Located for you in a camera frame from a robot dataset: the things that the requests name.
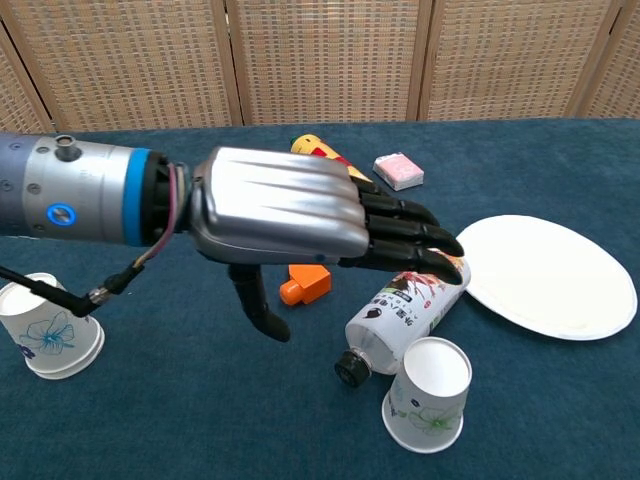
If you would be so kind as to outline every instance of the wire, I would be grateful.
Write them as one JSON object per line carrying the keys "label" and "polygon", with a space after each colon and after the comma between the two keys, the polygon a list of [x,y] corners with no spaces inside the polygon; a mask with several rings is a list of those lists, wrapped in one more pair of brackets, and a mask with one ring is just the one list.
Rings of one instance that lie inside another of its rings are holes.
{"label": "wire", "polygon": [[162,236],[158,239],[158,241],[153,245],[149,250],[147,250],[143,255],[138,257],[135,261],[134,266],[136,268],[144,265],[147,260],[155,257],[160,250],[162,250],[171,235],[173,235],[173,231],[176,227],[177,217],[178,217],[178,181],[176,179],[176,167],[170,163],[169,164],[169,220],[167,222],[167,228],[165,229]]}
{"label": "wire", "polygon": [[13,270],[9,270],[8,268],[4,268],[0,266],[0,277],[5,280],[9,280],[10,282],[17,283],[24,287],[31,287],[31,284],[35,283],[34,280],[31,280],[29,277],[24,277],[19,273],[14,272]]}
{"label": "wire", "polygon": [[184,166],[177,165],[176,172],[178,174],[178,212],[184,212],[184,202],[186,194],[186,185],[184,183]]}
{"label": "wire", "polygon": [[180,165],[180,185],[182,186],[181,192],[180,192],[180,196],[182,197],[181,200],[181,212],[184,212],[184,207],[185,204],[187,202],[187,179],[186,179],[186,175],[184,173],[184,165]]}

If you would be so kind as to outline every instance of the table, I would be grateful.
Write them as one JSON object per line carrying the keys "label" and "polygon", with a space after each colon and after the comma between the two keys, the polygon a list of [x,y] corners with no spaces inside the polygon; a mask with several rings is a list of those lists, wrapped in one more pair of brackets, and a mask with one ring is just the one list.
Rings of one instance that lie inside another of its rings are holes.
{"label": "table", "polygon": [[[288,150],[324,138],[365,174],[401,151],[425,185],[398,193],[459,233],[499,214],[562,224],[611,253],[640,284],[640,121],[529,119],[286,125],[82,133],[195,165],[216,145]],[[0,261],[86,292],[139,249],[1,238]],[[392,377],[360,389],[333,364],[344,326],[389,279],[331,267],[334,290],[287,307],[286,267],[264,269],[280,344],[243,316],[225,267],[187,235],[98,310],[102,353],[64,381],[36,377],[0,329],[2,479],[564,479],[640,477],[640,331],[595,342],[524,330],[465,294],[434,335],[459,345],[474,376],[461,437],[436,455],[398,446],[380,417]],[[590,297],[585,301],[606,302]]]}

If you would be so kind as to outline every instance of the wicker screen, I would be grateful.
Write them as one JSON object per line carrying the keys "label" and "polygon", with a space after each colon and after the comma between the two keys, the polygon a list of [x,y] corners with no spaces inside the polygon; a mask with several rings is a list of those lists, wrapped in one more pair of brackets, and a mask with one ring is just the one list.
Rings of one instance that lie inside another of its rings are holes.
{"label": "wicker screen", "polygon": [[422,120],[564,115],[611,0],[436,0]]}
{"label": "wicker screen", "polygon": [[0,13],[59,130],[241,121],[223,0],[2,0]]}
{"label": "wicker screen", "polygon": [[619,43],[600,67],[604,74],[587,105],[588,116],[640,118],[640,3],[620,28]]}
{"label": "wicker screen", "polygon": [[430,5],[228,0],[245,123],[405,120],[412,72],[415,120]]}
{"label": "wicker screen", "polygon": [[51,132],[51,122],[0,23],[0,131]]}

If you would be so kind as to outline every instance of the paper cup with blue flower print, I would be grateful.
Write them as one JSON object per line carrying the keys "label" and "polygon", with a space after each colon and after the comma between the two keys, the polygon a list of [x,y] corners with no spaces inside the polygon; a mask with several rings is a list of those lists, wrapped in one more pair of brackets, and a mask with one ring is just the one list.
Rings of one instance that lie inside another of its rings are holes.
{"label": "paper cup with blue flower print", "polygon": [[[48,273],[27,276],[63,288]],[[83,370],[104,344],[104,331],[95,318],[75,317],[16,283],[0,290],[0,321],[27,366],[49,380],[67,378]]]}
{"label": "paper cup with blue flower print", "polygon": [[458,439],[471,383],[471,363],[452,342],[414,341],[382,403],[391,437],[412,452],[436,453]]}

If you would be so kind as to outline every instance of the bottle label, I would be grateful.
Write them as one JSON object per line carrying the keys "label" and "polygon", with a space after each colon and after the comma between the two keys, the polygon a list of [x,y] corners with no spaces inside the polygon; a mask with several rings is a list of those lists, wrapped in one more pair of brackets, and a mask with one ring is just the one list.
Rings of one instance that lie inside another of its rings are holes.
{"label": "bottle label", "polygon": [[462,274],[462,285],[451,285],[429,274],[400,273],[349,323],[374,332],[396,360],[402,358],[411,342],[433,331],[469,284],[466,262],[446,256]]}

